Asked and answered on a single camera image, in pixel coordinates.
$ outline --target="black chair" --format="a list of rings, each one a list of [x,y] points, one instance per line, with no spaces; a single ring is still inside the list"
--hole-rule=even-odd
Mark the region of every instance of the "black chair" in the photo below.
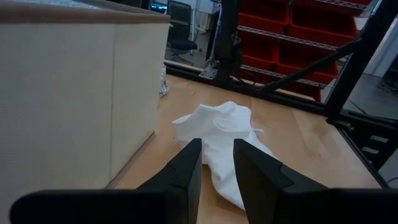
[[[172,25],[167,38],[167,47],[172,51],[169,60],[193,65],[193,62],[180,56],[198,48],[196,43],[188,39],[191,30],[191,6],[178,1],[168,1],[167,14],[170,15]]]

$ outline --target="wooden surface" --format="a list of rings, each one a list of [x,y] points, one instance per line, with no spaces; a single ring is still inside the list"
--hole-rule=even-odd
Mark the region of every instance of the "wooden surface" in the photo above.
[[[268,101],[168,76],[170,92],[159,101],[156,137],[136,155],[135,162],[116,188],[133,189],[156,174],[180,150],[171,122],[191,113],[199,104],[226,101],[252,110],[252,125],[262,128],[260,140],[286,165],[328,187],[379,188],[334,126],[315,114]],[[247,223],[245,212],[220,197],[210,170],[203,166],[198,223]]]

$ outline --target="metal shelf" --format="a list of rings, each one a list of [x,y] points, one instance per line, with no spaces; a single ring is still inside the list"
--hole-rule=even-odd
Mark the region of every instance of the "metal shelf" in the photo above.
[[[339,1],[339,0],[313,0],[313,1],[318,1],[318,2],[323,2],[323,3],[328,3],[328,4],[334,4],[336,6],[343,6],[343,7],[350,7],[353,9],[360,9],[360,10],[365,10],[368,6],[362,5],[362,4],[355,4],[352,2],[346,2],[346,1]]]
[[[314,46],[314,47],[319,47],[319,48],[327,49],[327,50],[336,50],[337,49],[337,47],[330,46],[327,44],[321,44],[321,43],[317,43],[317,42],[313,42],[313,41],[309,41],[309,40],[303,40],[303,39],[299,39],[299,38],[295,38],[295,37],[289,37],[287,35],[276,34],[273,32],[268,32],[268,31],[259,30],[259,29],[253,29],[253,28],[246,27],[246,26],[238,26],[238,30],[252,32],[255,34],[266,35],[269,37],[274,37],[274,38],[278,38],[278,39],[282,39],[282,40],[288,40],[288,41],[305,44],[305,45],[310,45],[310,46]]]
[[[241,68],[245,69],[245,70],[249,70],[249,71],[253,71],[253,72],[258,72],[258,73],[261,73],[261,74],[269,75],[269,76],[272,76],[272,77],[277,77],[277,78],[285,78],[285,77],[287,77],[287,75],[283,75],[283,74],[279,74],[279,73],[276,73],[276,72],[271,72],[271,71],[268,71],[268,70],[263,70],[263,69],[260,69],[260,68],[255,68],[255,67],[251,67],[251,66],[247,66],[247,65],[242,65]],[[304,84],[311,85],[311,86],[315,86],[315,87],[318,87],[318,88],[321,88],[321,89],[324,89],[324,88],[327,87],[327,85],[325,85],[325,84],[317,83],[317,82],[310,81],[310,80],[304,80],[304,79],[301,79],[301,78],[296,80],[296,82],[304,83]]]

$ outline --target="black metal frame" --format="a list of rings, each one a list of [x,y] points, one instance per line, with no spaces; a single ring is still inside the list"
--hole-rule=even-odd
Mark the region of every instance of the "black metal frame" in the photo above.
[[[262,87],[238,82],[230,77],[233,70],[241,65],[236,60],[236,58],[239,58],[237,53],[239,44],[237,45],[234,40],[231,40],[231,37],[235,35],[238,26],[238,4],[238,0],[222,1],[222,7],[225,13],[221,16],[221,32],[215,42],[216,59],[219,61],[219,64],[217,75],[214,79],[210,80],[199,77],[200,72],[178,67],[176,65],[167,65],[167,73],[274,103],[291,106],[311,113],[320,114],[326,116],[328,118],[327,121],[330,124],[335,125],[338,129],[344,132],[352,131],[354,124],[356,127],[370,126],[381,130],[381,133],[384,134],[398,133],[397,121],[375,118],[372,116],[348,112],[343,109],[350,93],[361,78],[368,62],[381,43],[382,38],[392,24],[394,18],[398,14],[397,0],[382,0],[377,11],[368,19],[368,23],[360,36],[356,40],[352,41],[352,43],[337,49],[335,53],[314,62],[307,68],[304,68],[295,74],[289,75],[286,78],[269,83]],[[342,69],[335,88],[325,104],[275,91],[276,89],[286,86],[299,78],[303,78],[304,76],[314,72],[316,69],[322,68],[323,66],[347,55],[350,55],[349,59],[347,60],[345,67]],[[385,154],[382,160],[385,162],[393,152],[394,151]],[[358,156],[362,161],[365,161],[364,163],[368,168],[372,167],[366,163],[366,158],[362,158],[363,154],[358,154]],[[387,184],[376,170],[371,170],[371,173],[382,187],[387,187]]]

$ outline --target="white cloth fold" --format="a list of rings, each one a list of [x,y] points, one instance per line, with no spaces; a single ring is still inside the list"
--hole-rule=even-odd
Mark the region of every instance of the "white cloth fold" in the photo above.
[[[216,191],[242,209],[233,161],[234,139],[243,139],[275,157],[257,138],[263,130],[254,129],[250,120],[249,108],[229,101],[216,107],[200,105],[192,114],[173,121],[176,140],[187,144],[194,138],[202,139],[202,161],[211,169]]]

